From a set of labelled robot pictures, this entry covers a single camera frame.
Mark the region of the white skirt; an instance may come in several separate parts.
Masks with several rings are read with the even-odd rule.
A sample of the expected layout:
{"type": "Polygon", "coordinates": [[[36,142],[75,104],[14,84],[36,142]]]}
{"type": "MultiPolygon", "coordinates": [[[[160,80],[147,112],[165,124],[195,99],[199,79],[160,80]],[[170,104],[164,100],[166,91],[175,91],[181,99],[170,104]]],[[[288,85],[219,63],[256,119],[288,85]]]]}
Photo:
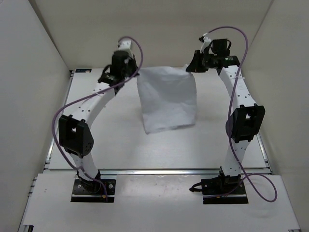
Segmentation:
{"type": "Polygon", "coordinates": [[[184,68],[142,68],[137,77],[146,134],[190,127],[196,123],[197,86],[184,68]]]}

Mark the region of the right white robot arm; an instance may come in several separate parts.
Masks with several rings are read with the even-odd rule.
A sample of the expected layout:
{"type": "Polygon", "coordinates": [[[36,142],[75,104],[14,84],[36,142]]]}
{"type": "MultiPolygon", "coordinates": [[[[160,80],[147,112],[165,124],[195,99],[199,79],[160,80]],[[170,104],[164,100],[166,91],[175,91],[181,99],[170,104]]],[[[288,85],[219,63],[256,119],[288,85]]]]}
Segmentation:
{"type": "Polygon", "coordinates": [[[221,193],[228,193],[240,182],[241,164],[248,145],[259,132],[265,108],[252,98],[241,73],[237,56],[230,55],[231,42],[228,39],[211,40],[199,38],[202,46],[196,50],[186,68],[190,73],[204,73],[215,69],[223,81],[230,97],[228,119],[225,124],[229,146],[224,165],[218,177],[213,179],[221,193]]]}

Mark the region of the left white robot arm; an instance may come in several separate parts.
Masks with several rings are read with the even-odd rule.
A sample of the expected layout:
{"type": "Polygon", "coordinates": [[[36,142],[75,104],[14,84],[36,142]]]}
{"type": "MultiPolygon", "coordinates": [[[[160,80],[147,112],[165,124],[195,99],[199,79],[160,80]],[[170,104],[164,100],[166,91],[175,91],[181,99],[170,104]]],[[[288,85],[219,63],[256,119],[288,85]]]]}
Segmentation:
{"type": "Polygon", "coordinates": [[[82,101],[78,109],[69,116],[62,115],[58,121],[59,144],[72,157],[77,175],[89,192],[100,189],[101,180],[95,167],[91,150],[94,138],[91,126],[130,76],[136,76],[137,64],[130,48],[118,48],[112,55],[112,63],[104,68],[93,90],[94,96],[82,101]]]}

